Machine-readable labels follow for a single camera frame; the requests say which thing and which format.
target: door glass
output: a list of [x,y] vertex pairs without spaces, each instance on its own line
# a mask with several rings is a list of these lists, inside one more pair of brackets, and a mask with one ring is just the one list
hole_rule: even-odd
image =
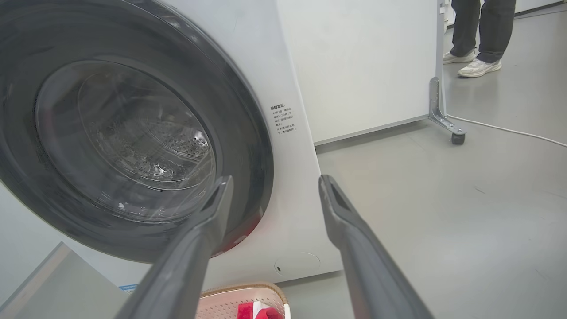
[[42,85],[36,122],[67,181],[129,220],[183,218],[214,180],[214,153],[199,119],[171,90],[124,65],[64,66]]

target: laundry basket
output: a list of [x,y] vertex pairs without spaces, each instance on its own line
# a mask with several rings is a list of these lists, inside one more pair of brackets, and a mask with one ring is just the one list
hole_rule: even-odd
[[284,292],[274,284],[252,283],[225,286],[204,291],[199,299],[196,319],[235,319],[238,305],[260,301],[284,319],[291,319]]

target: jeans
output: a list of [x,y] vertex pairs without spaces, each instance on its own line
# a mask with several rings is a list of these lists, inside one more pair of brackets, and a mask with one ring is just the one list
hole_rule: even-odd
[[456,17],[451,54],[463,57],[475,48],[480,16],[477,58],[487,63],[500,60],[512,36],[516,0],[485,0],[482,10],[479,0],[453,0],[452,6]]

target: white sneaker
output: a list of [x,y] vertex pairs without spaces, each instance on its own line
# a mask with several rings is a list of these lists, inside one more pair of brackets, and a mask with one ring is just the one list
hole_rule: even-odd
[[475,51],[472,50],[470,51],[467,55],[465,55],[464,57],[456,57],[453,54],[451,54],[451,52],[447,52],[445,54],[443,54],[443,64],[449,64],[449,63],[469,63],[472,60],[474,60],[476,57]]
[[477,78],[483,76],[486,73],[498,71],[501,68],[502,63],[500,62],[500,60],[494,63],[486,63],[476,58],[474,61],[469,63],[469,65],[460,69],[459,72],[457,72],[457,75],[466,78]]

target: person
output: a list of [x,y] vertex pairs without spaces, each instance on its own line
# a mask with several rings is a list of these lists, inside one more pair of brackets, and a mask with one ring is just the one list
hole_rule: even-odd
[[[481,77],[502,68],[500,59],[510,42],[516,0],[453,0],[455,28],[453,49],[443,55],[443,64],[470,62],[458,75]],[[480,47],[475,55],[476,27],[480,16]]]

